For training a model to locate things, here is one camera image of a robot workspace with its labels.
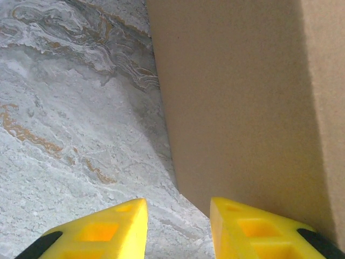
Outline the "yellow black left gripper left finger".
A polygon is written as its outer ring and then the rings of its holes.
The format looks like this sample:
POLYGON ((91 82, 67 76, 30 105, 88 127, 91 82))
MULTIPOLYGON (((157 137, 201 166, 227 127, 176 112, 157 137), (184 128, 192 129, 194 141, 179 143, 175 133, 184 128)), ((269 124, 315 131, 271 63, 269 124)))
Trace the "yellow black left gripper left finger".
POLYGON ((144 258, 147 231, 147 201, 132 199, 48 230, 20 257, 144 258))

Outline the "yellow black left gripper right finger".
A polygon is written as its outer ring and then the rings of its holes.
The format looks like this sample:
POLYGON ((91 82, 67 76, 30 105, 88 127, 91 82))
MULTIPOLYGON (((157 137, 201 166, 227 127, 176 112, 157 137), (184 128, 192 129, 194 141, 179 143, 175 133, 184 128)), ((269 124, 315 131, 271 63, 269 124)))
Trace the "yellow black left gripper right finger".
POLYGON ((210 224, 217 259, 344 258, 311 226, 224 197, 211 198, 210 224))

